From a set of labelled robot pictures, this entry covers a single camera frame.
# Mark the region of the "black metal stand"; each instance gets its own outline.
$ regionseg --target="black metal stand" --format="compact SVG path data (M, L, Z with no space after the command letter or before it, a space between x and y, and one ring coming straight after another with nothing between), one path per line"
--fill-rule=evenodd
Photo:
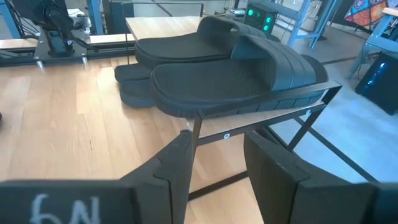
M210 108L204 111L200 111L195 120L195 124L193 127L192 134L192 147L194 152L196 151L197 146L201 146L204 144L208 144L211 142L219 141L224 139L226 134L229 137L245 133L247 131L258 130L260 134L266 135L265 137L271 138L277 144L280 144L286 150L293 152L296 145L300 142L300 140L304 137L305 133L311 128L311 125L317 120L322 111L326 108L326 106L330 103L330 101L336 96L336 94L341 89L341 85L337 82L328 82L321 83L311 86L305 86L294 90L287 90L278 93L273 93L266 96L259 96L257 98L253 98L250 100L242 101L240 103L233 103L230 105L223 105L216 108ZM316 103L309 107L299 108L296 110L292 110L291 113L284 113L280 116L276 116L270 119L265 119L262 121L258 121L256 123L248 124L245 126L237 127L234 129L230 129L227 131L223 131L220 133L215 133L209 136L205 136L203 138L200 137L200 130L202 126L202 122L205 118L214 117L216 114L225 113L227 111L236 110L238 108L245 108L251 105L258 105L260 103L268 102L268 101L278 101L289 99L293 96L298 95L306 95L308 93L313 93L316 91L327 91L324 97L321 99L321 103ZM300 130L294 136L293 140L286 144L271 128L269 127L272 124L280 123L283 121L287 121L289 119L298 118L299 116L311 113L306 122L303 123ZM227 179L218 181L217 183L211 184L202 189L196 190L189 194L189 200L194 200L198 197L202 197L204 195L210 194L216 190L219 190L223 187L226 187L230 184L233 184L237 181L243 180L248 177L248 173L246 171L236 174Z

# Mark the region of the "concrete floor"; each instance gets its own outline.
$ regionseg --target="concrete floor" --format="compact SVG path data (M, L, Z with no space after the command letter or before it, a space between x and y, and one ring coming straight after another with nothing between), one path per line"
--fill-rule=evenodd
M300 7L292 4L293 0L285 0L285 5L292 8ZM207 14L221 11L223 7L229 6L229 1L204 2ZM69 8L84 7L84 1L67 0ZM195 16L199 13L199 6L178 6L161 4L163 8L173 16ZM241 1L240 7L246 5ZM303 27L313 27L313 17L316 10L308 15ZM160 17L167 16L167 13L155 4L136 4L136 16ZM0 39L9 39L11 36L5 29L5 24L0 19ZM289 33L284 29L275 27L273 35L287 42ZM324 36L328 40L318 42L313 50L308 48L309 40L297 40L293 49L300 54L307 54L315 57L320 62L328 62L342 58L354 57L360 51L364 40L368 37L362 31L354 31L351 27L342 27L333 24L327 27ZM363 169L382 182L397 182L398 174L398 115L389 116L376 105L357 95L353 88L357 80L347 80L352 60L345 60L340 63L332 63L326 67L330 80L337 80L344 85L332 104L323 112L314 129L322 134L327 140L342 150L347 156L359 164ZM363 66L358 73L359 77L366 73L368 66ZM273 126L275 131L282 138L289 142L299 129L299 124L294 121ZM328 148L322 145L312 135L307 134L296 148L296 153L307 161L325 169L339 177L351 182L365 181L358 173L346 165L340 158L334 155Z

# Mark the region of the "gray floor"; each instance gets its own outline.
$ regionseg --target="gray floor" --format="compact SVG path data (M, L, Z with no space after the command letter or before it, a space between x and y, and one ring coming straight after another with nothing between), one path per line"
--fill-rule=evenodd
M293 0L285 0L284 4L296 9L300 7L300 0L297 0L298 4L292 4L292 2ZM207 14L220 12L223 7L229 6L229 1L225 3L224 1L204 1L204 3ZM67 0L67 4L69 8L82 8L85 5L84 0ZM241 1L240 7L245 5L246 2ZM173 16L197 16L200 9L199 6L187 5L162 4L162 6ZM316 10L308 15L308 19L303 23L304 28L313 27L312 18L315 17L315 12ZM167 16L167 13L155 4L136 4L135 13L136 16L146 17ZM0 19L0 39L11 37L5 28L4 22ZM287 42L290 35L285 32L285 29L279 27L275 27L272 34L281 38L283 43ZM328 62L356 56L368 35L362 31L354 31L352 27L332 24L326 28L324 34L328 40L319 42L313 50L308 48L309 40L297 40L293 48L301 54L315 57L320 62ZM353 91L358 81L345 78L352 62L347 59L326 66L330 79L340 82L344 87L313 127L377 180L398 181L396 172L398 170L398 115L389 116ZM358 76L363 76L367 68L369 66L363 66ZM300 125L294 120L273 126L287 142L291 140L299 127ZM348 181L365 181L311 134L307 134L300 142L296 153L316 166Z

